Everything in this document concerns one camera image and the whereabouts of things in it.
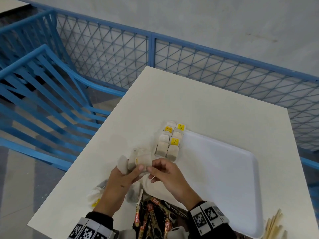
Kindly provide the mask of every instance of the person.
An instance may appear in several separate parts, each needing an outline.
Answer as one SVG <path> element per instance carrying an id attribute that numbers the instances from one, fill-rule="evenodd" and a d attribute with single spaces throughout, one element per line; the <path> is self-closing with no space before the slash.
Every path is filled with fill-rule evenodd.
<path id="1" fill-rule="evenodd" d="M 212 202 L 202 200 L 189 186 L 175 163 L 160 158 L 153 160 L 152 166 L 146 169 L 150 173 L 149 179 L 151 179 L 151 183 L 162 181 L 174 198 L 182 203 L 188 210 L 188 238 L 236 238 L 234 231 L 228 223 L 220 223 L 220 217 L 217 216 L 217 212 L 219 212 L 220 216 L 223 216 L 220 210 L 217 207 L 213 209 L 215 207 Z M 141 178 L 139 175 L 143 170 L 144 166 L 139 165 L 128 175 L 123 175 L 118 168 L 115 167 L 111 171 L 101 200 L 93 211 L 86 215 L 86 218 L 82 218 L 79 221 L 69 238 L 116 238 L 119 232 L 113 231 L 112 217 L 115 212 L 120 209 L 130 185 Z"/>

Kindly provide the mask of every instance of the plastic tray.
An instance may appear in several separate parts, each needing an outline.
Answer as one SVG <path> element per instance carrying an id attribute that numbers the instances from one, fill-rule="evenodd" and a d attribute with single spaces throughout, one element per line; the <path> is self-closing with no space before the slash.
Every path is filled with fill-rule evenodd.
<path id="1" fill-rule="evenodd" d="M 264 220 L 258 162 L 249 151 L 185 131 L 176 164 L 203 200 L 214 201 L 233 230 L 261 238 Z M 143 179 L 146 193 L 185 208 L 161 182 Z"/>

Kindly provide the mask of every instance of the person's left hand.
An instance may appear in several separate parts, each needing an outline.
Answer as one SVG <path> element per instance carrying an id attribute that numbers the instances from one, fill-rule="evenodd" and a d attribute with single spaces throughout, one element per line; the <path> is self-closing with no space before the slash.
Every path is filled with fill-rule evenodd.
<path id="1" fill-rule="evenodd" d="M 131 184 L 141 178 L 139 175 L 143 169 L 144 165 L 140 164 L 131 173 L 124 175 L 115 167 L 111 171 L 102 198 L 93 211 L 113 217 L 120 209 Z"/>

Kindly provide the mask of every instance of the person's right hand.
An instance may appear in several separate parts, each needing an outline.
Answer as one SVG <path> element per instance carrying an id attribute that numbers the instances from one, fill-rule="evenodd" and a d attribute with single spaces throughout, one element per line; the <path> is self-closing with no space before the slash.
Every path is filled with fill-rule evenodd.
<path id="1" fill-rule="evenodd" d="M 152 161 L 152 167 L 147 167 L 151 183 L 162 181 L 165 188 L 174 198 L 181 202 L 187 210 L 191 210 L 202 201 L 201 197 L 189 186 L 178 166 L 171 161 L 159 158 Z"/>

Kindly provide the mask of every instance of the pile of coffee packets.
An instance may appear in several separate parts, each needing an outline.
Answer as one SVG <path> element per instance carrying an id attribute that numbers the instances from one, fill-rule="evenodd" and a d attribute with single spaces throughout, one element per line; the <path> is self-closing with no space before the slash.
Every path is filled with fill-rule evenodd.
<path id="1" fill-rule="evenodd" d="M 167 239 L 172 228 L 187 226 L 187 218 L 187 211 L 151 196 L 136 204 L 133 229 L 137 239 Z"/>

